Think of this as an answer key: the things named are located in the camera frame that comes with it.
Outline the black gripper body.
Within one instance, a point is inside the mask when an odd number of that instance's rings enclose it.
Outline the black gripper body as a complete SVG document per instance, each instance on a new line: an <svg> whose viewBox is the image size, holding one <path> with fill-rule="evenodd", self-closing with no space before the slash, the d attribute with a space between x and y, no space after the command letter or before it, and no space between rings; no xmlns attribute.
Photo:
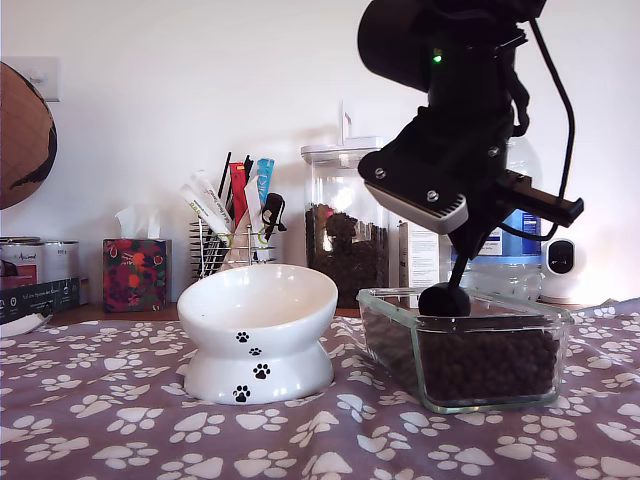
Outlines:
<svg viewBox="0 0 640 480"><path fill-rule="evenodd" d="M507 143L529 125L530 95L515 74L438 74L424 109L424 221L461 225L456 210L482 200L503 201L503 221L521 209L569 225L583 210L534 187L507 164Z"/></svg>

